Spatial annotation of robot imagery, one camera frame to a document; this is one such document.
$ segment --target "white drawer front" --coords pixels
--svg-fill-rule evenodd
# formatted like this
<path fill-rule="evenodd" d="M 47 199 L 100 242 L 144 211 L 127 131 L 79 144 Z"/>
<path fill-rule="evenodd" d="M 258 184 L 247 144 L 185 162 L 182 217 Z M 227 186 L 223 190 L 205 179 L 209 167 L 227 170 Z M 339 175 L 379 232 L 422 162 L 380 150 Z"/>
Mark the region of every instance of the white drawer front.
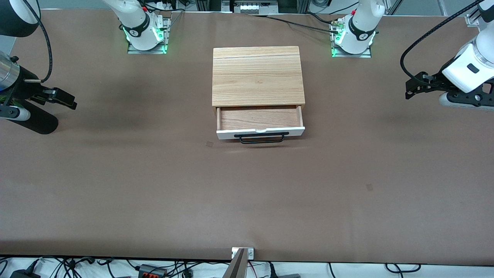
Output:
<path fill-rule="evenodd" d="M 288 132 L 285 136 L 300 136 L 304 132 L 305 127 L 289 127 L 289 128 L 267 128 L 264 130 L 255 129 L 243 129 L 243 130 L 218 130 L 216 134 L 218 139 L 238 139 L 235 135 L 246 135 L 246 134 L 258 134 L 259 138 L 266 138 L 269 136 L 262 136 L 263 134 L 269 133 L 283 133 Z"/>

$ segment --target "table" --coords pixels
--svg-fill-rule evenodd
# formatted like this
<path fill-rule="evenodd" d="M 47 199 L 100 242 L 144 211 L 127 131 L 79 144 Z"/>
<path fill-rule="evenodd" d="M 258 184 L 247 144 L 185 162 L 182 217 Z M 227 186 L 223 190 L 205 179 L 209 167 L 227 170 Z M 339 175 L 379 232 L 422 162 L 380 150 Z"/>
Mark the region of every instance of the table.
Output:
<path fill-rule="evenodd" d="M 442 18 L 384 17 L 372 59 L 347 59 L 326 34 L 222 13 L 183 14 L 166 55 L 127 55 L 112 11 L 42 13 L 46 85 L 79 105 L 46 106 L 48 136 L 0 122 L 0 253 L 493 264 L 494 115 L 404 98 L 399 57 Z M 407 66 L 435 73 L 476 33 L 454 20 Z M 299 139 L 217 139 L 212 49 L 236 46 L 299 46 Z M 39 30 L 12 55 L 44 75 Z"/>

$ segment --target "mounting plate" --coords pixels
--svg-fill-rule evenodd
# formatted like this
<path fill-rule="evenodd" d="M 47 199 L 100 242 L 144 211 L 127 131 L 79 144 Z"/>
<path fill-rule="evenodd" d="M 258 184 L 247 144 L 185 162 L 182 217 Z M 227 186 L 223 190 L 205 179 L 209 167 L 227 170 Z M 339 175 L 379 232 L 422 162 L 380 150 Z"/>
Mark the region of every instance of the mounting plate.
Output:
<path fill-rule="evenodd" d="M 252 261 L 254 259 L 254 248 L 253 247 L 232 247 L 232 259 L 237 254 L 237 251 L 241 248 L 247 249 L 248 260 Z"/>

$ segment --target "wooden cabinet top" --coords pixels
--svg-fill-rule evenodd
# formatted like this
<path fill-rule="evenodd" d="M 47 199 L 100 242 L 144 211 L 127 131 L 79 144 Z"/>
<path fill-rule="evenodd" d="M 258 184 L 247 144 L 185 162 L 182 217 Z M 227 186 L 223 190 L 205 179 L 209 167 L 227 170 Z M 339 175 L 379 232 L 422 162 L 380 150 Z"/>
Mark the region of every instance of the wooden cabinet top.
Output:
<path fill-rule="evenodd" d="M 304 105 L 298 46 L 213 49 L 212 106 Z"/>

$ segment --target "white floor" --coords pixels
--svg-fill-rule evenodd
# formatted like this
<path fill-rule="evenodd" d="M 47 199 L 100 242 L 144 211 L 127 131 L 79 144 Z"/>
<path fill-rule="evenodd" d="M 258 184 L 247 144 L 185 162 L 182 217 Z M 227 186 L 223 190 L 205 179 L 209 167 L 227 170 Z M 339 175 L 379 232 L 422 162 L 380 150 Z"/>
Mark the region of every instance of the white floor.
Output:
<path fill-rule="evenodd" d="M 0 276 L 10 277 L 15 270 L 26 269 L 35 258 L 11 258 L 8 260 L 7 268 Z M 130 261 L 133 265 L 149 264 L 152 266 L 168 266 L 173 264 L 170 261 Z M 261 264 L 255 267 L 258 278 L 270 275 L 269 265 L 265 262 L 253 262 Z M 327 263 L 273 263 L 278 276 L 299 274 L 301 278 L 332 278 Z M 55 259 L 45 259 L 44 263 L 38 263 L 35 273 L 42 278 L 48 278 L 52 274 L 58 262 Z M 342 264 L 332 263 L 332 268 L 336 278 L 400 278 L 399 274 L 392 274 L 384 268 L 383 264 Z M 116 278 L 132 277 L 136 278 L 138 272 L 135 271 L 125 260 L 114 260 L 110 264 L 112 273 Z M 221 278 L 228 266 L 224 264 L 209 265 L 201 264 L 193 269 L 193 278 Z M 402 270 L 413 269 L 413 265 L 400 265 Z M 100 266 L 97 263 L 89 265 L 81 263 L 76 270 L 82 278 L 110 278 L 107 266 Z M 62 278 L 65 272 L 60 271 Z M 416 273 L 404 274 L 404 278 L 494 278 L 494 267 L 465 267 L 465 266 L 438 266 L 423 265 Z M 251 268 L 247 270 L 247 278 L 255 278 Z"/>

